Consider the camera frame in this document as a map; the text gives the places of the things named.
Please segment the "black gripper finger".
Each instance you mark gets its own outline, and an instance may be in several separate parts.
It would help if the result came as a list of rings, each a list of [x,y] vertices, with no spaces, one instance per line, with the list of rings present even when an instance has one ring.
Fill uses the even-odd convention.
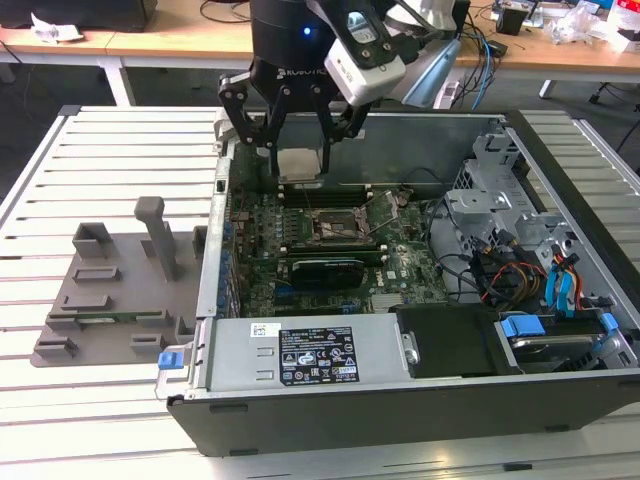
[[[320,173],[326,174],[329,172],[331,146],[345,138],[353,139],[359,134],[370,112],[370,104],[357,107],[348,104],[340,116],[334,120],[329,108],[331,99],[326,89],[319,84],[313,84],[311,98],[323,135]]]
[[[271,175],[279,176],[277,142],[288,114],[291,89],[287,85],[280,86],[275,102],[269,105],[268,112],[261,120],[255,120],[244,109],[248,99],[249,80],[248,73],[223,76],[219,83],[218,96],[239,139],[246,145],[266,148],[269,153]]]

